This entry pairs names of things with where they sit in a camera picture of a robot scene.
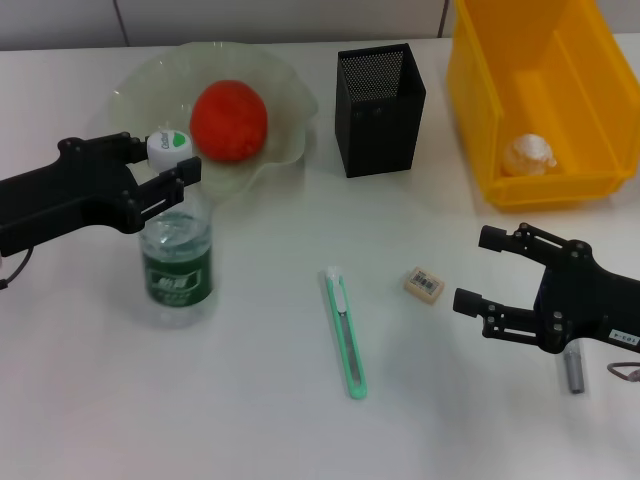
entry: white bottle cap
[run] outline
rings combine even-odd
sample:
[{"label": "white bottle cap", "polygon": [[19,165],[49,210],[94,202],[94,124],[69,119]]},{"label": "white bottle cap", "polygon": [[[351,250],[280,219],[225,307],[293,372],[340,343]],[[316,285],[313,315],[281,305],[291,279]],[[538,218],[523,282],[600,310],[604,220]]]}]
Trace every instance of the white bottle cap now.
[{"label": "white bottle cap", "polygon": [[178,130],[160,130],[147,140],[149,165],[156,172],[174,168],[178,162],[193,157],[189,135]]}]

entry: white table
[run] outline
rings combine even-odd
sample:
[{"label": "white table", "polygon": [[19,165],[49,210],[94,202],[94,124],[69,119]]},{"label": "white table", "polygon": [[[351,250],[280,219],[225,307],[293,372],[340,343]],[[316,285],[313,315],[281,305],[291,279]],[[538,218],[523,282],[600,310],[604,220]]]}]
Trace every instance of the white table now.
[{"label": "white table", "polygon": [[[618,40],[640,73],[640,35]],[[320,112],[303,162],[217,211],[211,321],[136,321],[148,303],[135,236],[95,227],[36,248],[0,293],[0,478],[637,478],[640,387],[605,368],[637,355],[585,342],[589,393],[572,397],[554,356],[486,340],[451,305],[463,287],[531,306],[542,268],[477,248],[485,224],[584,239],[605,268],[640,277],[640,180],[573,211],[486,205],[447,104],[449,40],[411,42],[428,90],[413,169],[347,180],[336,53],[364,45],[267,47]],[[161,51],[0,53],[0,178],[52,162],[64,137],[107,133],[111,90]],[[346,394],[325,304],[331,264],[348,283],[361,402]],[[447,282],[433,307],[401,288],[416,265]]]}]

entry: glass bowl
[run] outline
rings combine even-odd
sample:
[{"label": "glass bowl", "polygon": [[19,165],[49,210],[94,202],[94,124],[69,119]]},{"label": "glass bowl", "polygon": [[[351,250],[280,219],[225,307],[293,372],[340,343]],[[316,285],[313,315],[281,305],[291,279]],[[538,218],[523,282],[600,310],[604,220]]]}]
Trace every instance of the glass bowl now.
[{"label": "glass bowl", "polygon": [[[140,65],[114,90],[109,122],[114,131],[144,138],[156,130],[189,132],[191,111],[200,94],[219,80],[240,80],[264,102],[269,121],[263,149],[237,165],[202,158],[202,186],[222,200],[251,185],[268,165],[286,165],[304,153],[307,121],[318,105],[295,70],[253,45],[229,42],[188,43]],[[132,168],[138,181],[154,176],[146,162]]]}]

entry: black robotic arm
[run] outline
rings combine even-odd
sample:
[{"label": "black robotic arm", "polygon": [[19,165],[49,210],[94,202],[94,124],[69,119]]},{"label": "black robotic arm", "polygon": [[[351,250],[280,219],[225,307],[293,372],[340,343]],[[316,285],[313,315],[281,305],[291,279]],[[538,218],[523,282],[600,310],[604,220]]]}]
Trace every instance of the black robotic arm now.
[{"label": "black robotic arm", "polygon": [[[30,255],[34,246],[89,225],[139,232],[200,181],[200,159],[193,157],[138,185],[127,164],[147,159],[146,142],[126,132],[67,138],[58,149],[51,165],[0,181],[0,257]],[[8,283],[0,281],[0,289]]]},{"label": "black robotic arm", "polygon": [[456,291],[454,311],[481,316],[486,338],[537,345],[554,354],[576,338],[593,338],[640,353],[640,282],[604,270],[587,243],[523,223],[513,235],[485,226],[479,246],[546,266],[532,310]]}]

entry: yellow storage box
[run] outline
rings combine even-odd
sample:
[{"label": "yellow storage box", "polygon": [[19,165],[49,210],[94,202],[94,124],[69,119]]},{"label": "yellow storage box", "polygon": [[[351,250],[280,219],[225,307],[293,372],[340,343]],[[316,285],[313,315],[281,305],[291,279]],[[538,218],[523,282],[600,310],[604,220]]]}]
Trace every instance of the yellow storage box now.
[{"label": "yellow storage box", "polygon": [[[635,175],[640,87],[595,0],[456,0],[447,82],[474,175],[503,207],[600,198]],[[557,165],[517,176],[514,141]]]}]

